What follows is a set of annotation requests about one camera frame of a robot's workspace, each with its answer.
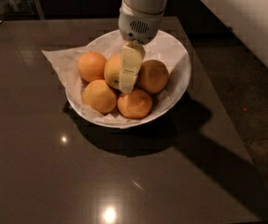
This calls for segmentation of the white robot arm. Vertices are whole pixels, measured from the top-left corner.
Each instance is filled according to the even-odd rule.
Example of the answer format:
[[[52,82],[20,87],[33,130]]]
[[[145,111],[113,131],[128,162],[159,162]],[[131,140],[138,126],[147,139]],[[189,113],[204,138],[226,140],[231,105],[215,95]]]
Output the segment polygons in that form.
[[[144,45],[154,39],[168,0],[122,0],[119,30],[125,41],[121,51],[119,90],[134,89],[145,57]]]

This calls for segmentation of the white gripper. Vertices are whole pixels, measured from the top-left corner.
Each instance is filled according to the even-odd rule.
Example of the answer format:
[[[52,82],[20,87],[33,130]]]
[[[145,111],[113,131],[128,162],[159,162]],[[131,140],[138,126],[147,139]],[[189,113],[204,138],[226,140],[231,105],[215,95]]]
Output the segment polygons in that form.
[[[155,0],[141,7],[122,0],[119,29],[122,38],[130,42],[121,51],[120,91],[130,93],[134,89],[146,53],[142,45],[148,44],[158,33],[163,12],[162,3]]]

